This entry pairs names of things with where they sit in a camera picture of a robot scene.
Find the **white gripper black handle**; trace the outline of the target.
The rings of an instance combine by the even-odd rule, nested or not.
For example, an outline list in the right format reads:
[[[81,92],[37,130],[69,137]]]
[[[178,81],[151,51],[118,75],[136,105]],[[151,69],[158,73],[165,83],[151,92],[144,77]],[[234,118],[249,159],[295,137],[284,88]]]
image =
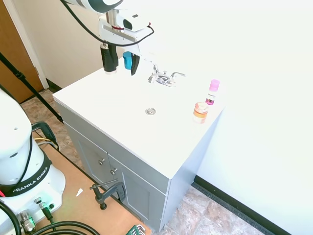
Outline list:
[[[103,68],[113,73],[119,66],[117,47],[124,47],[124,67],[135,75],[143,52],[139,43],[154,33],[149,20],[126,9],[113,9],[99,19],[99,35]]]

